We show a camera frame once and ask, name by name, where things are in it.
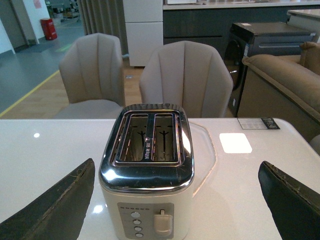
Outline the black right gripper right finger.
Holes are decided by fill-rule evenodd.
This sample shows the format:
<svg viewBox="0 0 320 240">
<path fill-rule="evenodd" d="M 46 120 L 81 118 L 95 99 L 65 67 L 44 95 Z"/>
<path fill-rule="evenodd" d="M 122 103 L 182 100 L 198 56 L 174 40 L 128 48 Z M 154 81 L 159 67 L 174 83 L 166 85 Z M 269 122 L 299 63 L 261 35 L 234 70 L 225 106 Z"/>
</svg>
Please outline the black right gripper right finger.
<svg viewBox="0 0 320 240">
<path fill-rule="evenodd" d="M 283 240 L 320 238 L 320 194 L 267 161 L 258 170 L 264 200 Z"/>
</svg>

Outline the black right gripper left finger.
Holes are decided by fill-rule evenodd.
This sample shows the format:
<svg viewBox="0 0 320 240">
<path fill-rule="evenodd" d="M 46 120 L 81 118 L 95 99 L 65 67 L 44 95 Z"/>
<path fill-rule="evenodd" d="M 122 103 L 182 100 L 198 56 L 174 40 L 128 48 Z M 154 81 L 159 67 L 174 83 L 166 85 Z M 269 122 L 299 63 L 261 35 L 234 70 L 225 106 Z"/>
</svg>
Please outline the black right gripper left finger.
<svg viewBox="0 0 320 240">
<path fill-rule="evenodd" d="M 76 240 L 95 182 L 89 158 L 59 182 L 0 224 L 2 240 Z"/>
</svg>

